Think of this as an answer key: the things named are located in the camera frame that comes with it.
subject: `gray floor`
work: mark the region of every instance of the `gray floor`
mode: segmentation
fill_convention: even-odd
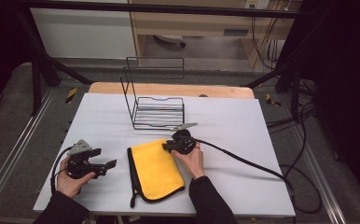
[[[150,36],[147,39],[145,54],[150,57],[185,57],[188,66],[187,75],[184,80],[173,81],[177,83],[239,86],[263,74],[262,69],[257,71],[246,66],[247,59],[239,50],[239,41],[206,37],[188,37],[186,41],[187,46],[181,49]],[[94,61],[80,60],[70,60],[67,63],[82,75],[98,81],[118,81],[121,74],[119,69],[121,65],[107,65],[106,62],[96,65]],[[88,63],[95,64],[98,68],[91,68]],[[0,168],[30,118],[33,100],[30,73],[29,66],[16,69],[0,101]],[[88,86],[77,84],[65,75],[62,75],[62,78],[65,85],[53,90],[52,100],[44,117],[0,193],[0,217],[16,219],[19,223],[30,223],[37,216],[37,213],[32,211],[38,196],[37,190],[47,177],[83,93],[88,90]],[[273,101],[282,101],[288,97],[288,94],[279,95],[274,92],[275,81],[275,79],[270,80],[255,89],[256,98],[260,100],[266,121],[288,118],[284,106],[266,104],[266,93],[271,94]],[[74,86],[78,86],[76,97],[70,105],[67,105],[64,101]],[[360,186],[346,163],[334,160],[319,119],[308,118],[306,128],[308,144],[323,170],[347,223],[360,223]],[[273,133],[271,140],[280,164],[291,163],[297,156],[299,142],[295,129],[289,128]],[[305,158],[301,158],[297,167],[307,175],[311,175]],[[289,178],[295,186],[297,206],[313,209],[317,199],[311,186],[297,173],[292,173]],[[297,221],[298,223],[331,223],[325,207],[313,215],[297,211]],[[291,218],[242,217],[239,222],[291,223]]]

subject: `forearm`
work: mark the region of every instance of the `forearm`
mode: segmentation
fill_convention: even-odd
[[[207,176],[191,181],[189,197],[197,210],[198,224],[237,223],[229,206]]]
[[[56,191],[52,195],[47,208],[35,220],[34,224],[50,223],[81,223],[89,210],[73,199]]]

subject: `person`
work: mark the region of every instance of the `person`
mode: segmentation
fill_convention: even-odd
[[[204,173],[201,144],[197,143],[187,155],[182,155],[175,150],[172,150],[171,153],[184,164],[192,175],[189,184],[189,198],[197,212],[197,224],[238,223],[227,203]],[[66,168],[68,160],[69,157],[61,162],[60,170]],[[66,172],[60,172],[58,174],[57,191],[52,195],[47,208],[35,220],[34,224],[81,223],[89,211],[73,199],[82,186],[87,184],[94,175],[95,173],[89,173],[83,178],[73,179]]]

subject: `black wire rack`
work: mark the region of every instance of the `black wire rack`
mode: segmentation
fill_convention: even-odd
[[[138,96],[134,85],[136,81],[182,78],[184,78],[183,58],[127,58],[124,76],[120,80],[133,129],[171,130],[185,123],[183,98]]]

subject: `white tabletop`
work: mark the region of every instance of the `white tabletop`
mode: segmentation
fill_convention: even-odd
[[[236,155],[281,173],[258,100],[183,97],[186,122],[198,122],[189,128],[193,137],[222,147]],[[77,110],[61,150],[84,139],[102,154],[91,163],[117,159],[117,167],[92,179],[82,188],[76,201],[92,213],[102,215],[192,216],[195,209],[188,197],[191,176],[180,161],[178,168],[186,190],[160,203],[136,198],[130,208],[132,186],[127,148],[160,138],[171,139],[169,131],[134,130],[123,94],[87,93]],[[250,167],[206,145],[205,173],[237,217],[292,217],[294,208],[285,184],[276,176]],[[51,196],[49,178],[35,203],[43,211]]]

